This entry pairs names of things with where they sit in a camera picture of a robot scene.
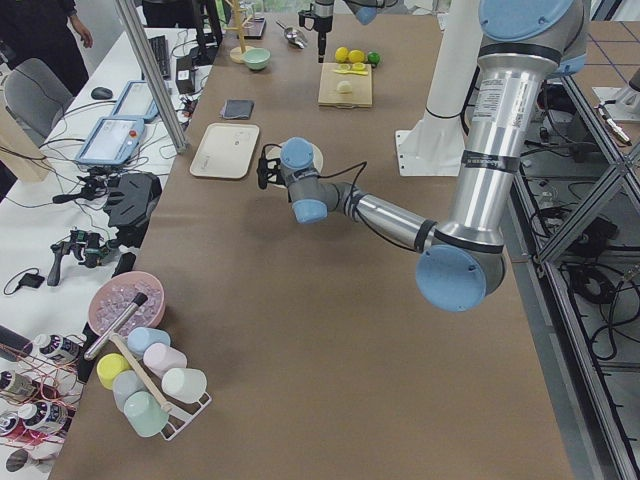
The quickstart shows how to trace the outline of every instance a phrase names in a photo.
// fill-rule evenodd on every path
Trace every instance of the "green bowl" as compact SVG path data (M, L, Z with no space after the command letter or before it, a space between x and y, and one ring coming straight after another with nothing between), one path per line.
M269 63L271 52L266 48L252 48L244 52L244 63L249 70L262 70Z

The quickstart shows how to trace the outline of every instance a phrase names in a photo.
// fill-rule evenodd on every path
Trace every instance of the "computer mouse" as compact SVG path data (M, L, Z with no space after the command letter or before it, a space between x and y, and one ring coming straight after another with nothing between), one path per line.
M96 87L91 90L91 98L94 100L109 100L113 98L113 92L107 87Z

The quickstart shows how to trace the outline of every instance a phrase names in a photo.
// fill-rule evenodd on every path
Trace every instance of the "white table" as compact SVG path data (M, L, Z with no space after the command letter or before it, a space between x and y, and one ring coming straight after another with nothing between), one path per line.
M175 75L176 56L188 54L189 50L196 45L191 41L187 45L179 46L195 38L194 30L147 29L147 34L149 37L165 35L169 42L169 51L177 46L173 56L172 75ZM196 72L196 85L204 85L209 70L210 67L200 67ZM95 103L96 101L90 96L91 90L95 87L109 88L114 93L114 99L117 99L129 80L140 78L140 68L129 40L123 33L67 111ZM179 109L180 96L174 81L170 83L173 104L176 109ZM65 115L47 140L86 138L96 121L110 114L113 105L113 103L102 103ZM178 115L180 121L186 120L182 114ZM74 186L76 176L84 176L84 174L75 163L64 160L64 157L73 159L81 145L82 143L78 141L64 140L44 146L42 152L49 157L52 167L58 174L65 178L56 178L56 175L50 173L41 183L17 181L9 192L8 198L23 205L32 206L50 203L54 195L67 193ZM140 165L139 170L159 175L164 186L173 164L175 149L159 117L146 127L145 135L140 142L140 156L144 160L137 162ZM100 232L105 238L107 235L114 238L116 230L107 227L108 216L100 209L105 199L106 197L92 202L81 200L80 203L88 205L84 209L86 213L73 202L39 208L23 208L9 200L3 200L0 203L0 244L2 245L0 282L2 285L16 273L29 267L39 268L40 274L46 277L53 264L50 246L67 237L74 227ZM88 269L78 265L73 255L65 256L58 286L49 287L45 282L38 290L25 287L15 295L0 297L2 325L29 339L35 338L40 333L80 334L87 321L89 303L95 292L113 274L117 260L118 258L115 258L104 266ZM16 368L16 364L0 359L0 369L6 368ZM7 405L0 399L0 413L6 409L15 410L15 407ZM33 454L36 457L43 456L49 450L57 448L59 447L39 446ZM47 477L46 474L39 473L32 467L16 473L8 473L4 463L12 451L10 447L0 447L0 479L32 480Z

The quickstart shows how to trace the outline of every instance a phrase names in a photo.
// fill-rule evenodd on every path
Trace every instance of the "wooden cutting board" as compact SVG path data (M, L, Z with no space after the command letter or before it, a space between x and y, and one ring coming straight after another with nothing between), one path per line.
M343 108L372 107L373 73L371 65L366 64L365 67L369 75L344 75L333 71L338 68L337 63L323 63L318 104ZM343 80L351 82L351 93L338 93L338 83Z

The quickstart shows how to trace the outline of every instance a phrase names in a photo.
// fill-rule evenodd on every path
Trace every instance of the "white tray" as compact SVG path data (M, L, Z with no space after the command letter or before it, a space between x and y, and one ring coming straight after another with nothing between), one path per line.
M212 123L202 137L189 172L195 177L244 177L259 133L257 125Z

